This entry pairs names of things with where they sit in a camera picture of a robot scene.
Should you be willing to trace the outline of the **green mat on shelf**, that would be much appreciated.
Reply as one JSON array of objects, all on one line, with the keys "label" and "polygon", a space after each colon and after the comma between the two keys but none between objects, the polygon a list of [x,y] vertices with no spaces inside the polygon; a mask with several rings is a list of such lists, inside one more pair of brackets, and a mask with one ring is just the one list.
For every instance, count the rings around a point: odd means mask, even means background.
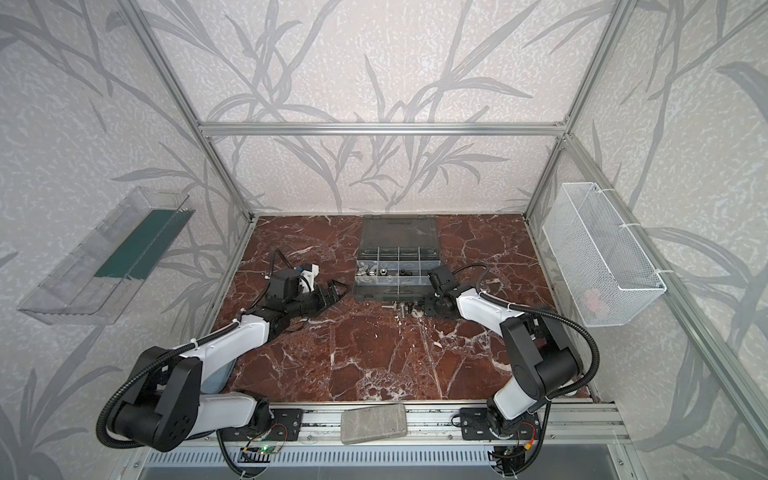
[{"label": "green mat on shelf", "polygon": [[96,278],[146,280],[194,210],[152,210],[95,273]]}]

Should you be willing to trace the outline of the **clear compartment organizer box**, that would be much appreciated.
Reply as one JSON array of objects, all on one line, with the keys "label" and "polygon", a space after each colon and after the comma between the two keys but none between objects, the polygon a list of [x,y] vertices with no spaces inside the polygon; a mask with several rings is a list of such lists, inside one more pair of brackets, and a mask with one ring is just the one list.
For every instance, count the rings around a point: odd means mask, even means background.
[{"label": "clear compartment organizer box", "polygon": [[434,294],[428,274],[440,264],[434,216],[366,215],[356,258],[355,299],[420,302]]}]

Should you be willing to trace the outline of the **pink object in basket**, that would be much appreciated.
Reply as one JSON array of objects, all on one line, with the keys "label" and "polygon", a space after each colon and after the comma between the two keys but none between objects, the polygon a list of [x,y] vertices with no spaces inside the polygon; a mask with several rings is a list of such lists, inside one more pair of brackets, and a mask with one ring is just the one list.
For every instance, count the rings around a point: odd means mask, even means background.
[{"label": "pink object in basket", "polygon": [[604,318],[609,312],[608,303],[602,298],[602,293],[597,289],[589,289],[583,295],[587,310],[596,318]]}]

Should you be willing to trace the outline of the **clear acrylic wall shelf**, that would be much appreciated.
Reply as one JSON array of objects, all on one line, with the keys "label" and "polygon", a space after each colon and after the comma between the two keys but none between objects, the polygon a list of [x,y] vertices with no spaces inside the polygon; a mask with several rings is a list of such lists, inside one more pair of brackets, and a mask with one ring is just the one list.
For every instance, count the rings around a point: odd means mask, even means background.
[{"label": "clear acrylic wall shelf", "polygon": [[134,188],[19,304],[47,325],[111,325],[146,280],[96,278],[95,273],[154,209],[193,210],[185,193]]}]

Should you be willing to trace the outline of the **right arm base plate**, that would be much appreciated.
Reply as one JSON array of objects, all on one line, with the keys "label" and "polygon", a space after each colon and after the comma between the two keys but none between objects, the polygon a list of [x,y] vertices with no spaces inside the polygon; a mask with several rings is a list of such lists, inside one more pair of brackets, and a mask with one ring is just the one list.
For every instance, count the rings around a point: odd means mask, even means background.
[{"label": "right arm base plate", "polygon": [[459,428],[462,439],[513,441],[524,444],[539,438],[540,421],[536,414],[523,412],[515,420],[497,421],[489,415],[487,407],[461,408],[459,410]]}]

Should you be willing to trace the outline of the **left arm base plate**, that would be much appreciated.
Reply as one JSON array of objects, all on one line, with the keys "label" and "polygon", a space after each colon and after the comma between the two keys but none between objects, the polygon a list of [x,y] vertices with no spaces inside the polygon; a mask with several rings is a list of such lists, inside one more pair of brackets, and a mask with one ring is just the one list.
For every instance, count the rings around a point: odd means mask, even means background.
[{"label": "left arm base plate", "polygon": [[270,423],[259,437],[261,441],[295,442],[299,438],[304,410],[300,408],[278,408],[270,411]]}]

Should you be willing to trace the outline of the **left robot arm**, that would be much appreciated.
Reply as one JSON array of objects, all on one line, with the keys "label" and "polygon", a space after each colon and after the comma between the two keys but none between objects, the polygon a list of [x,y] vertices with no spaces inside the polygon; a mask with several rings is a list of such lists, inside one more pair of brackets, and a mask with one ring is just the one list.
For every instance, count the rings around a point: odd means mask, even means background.
[{"label": "left robot arm", "polygon": [[140,354],[127,380],[107,400],[95,425],[99,442],[112,449],[150,447],[160,452],[229,428],[267,432],[274,417],[266,398],[231,392],[205,394],[203,383],[243,354],[278,338],[295,318],[318,316],[351,290],[331,279],[315,282],[306,269],[271,274],[253,304],[201,339]]}]

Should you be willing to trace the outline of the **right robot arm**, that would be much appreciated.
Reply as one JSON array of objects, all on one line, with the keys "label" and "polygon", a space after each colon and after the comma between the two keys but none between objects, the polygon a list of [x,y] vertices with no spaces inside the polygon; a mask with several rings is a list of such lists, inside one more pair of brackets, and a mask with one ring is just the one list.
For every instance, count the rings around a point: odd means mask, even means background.
[{"label": "right robot arm", "polygon": [[585,327],[550,309],[493,296],[462,284],[446,265],[428,272],[430,315],[475,322],[504,342],[512,378],[487,402],[490,428],[501,436],[552,400],[587,385],[600,366],[599,347]]}]

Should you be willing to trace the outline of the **grey stone block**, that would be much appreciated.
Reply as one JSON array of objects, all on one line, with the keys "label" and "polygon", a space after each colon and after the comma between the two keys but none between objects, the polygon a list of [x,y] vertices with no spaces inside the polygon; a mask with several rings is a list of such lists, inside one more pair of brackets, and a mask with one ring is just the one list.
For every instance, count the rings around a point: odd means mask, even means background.
[{"label": "grey stone block", "polygon": [[402,404],[351,409],[341,415],[340,441],[345,445],[402,438],[407,434],[407,414]]}]

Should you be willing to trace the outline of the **white ventilation grille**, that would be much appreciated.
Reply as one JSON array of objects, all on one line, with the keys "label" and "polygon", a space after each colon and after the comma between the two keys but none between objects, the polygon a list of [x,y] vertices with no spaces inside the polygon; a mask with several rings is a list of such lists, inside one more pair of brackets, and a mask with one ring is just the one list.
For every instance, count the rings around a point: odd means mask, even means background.
[{"label": "white ventilation grille", "polygon": [[[244,454],[230,447],[233,462],[244,467],[298,466],[489,466],[487,446],[380,446],[380,447],[285,447],[276,454]],[[184,447],[170,453],[151,453],[150,468],[224,467],[217,447]]]}]

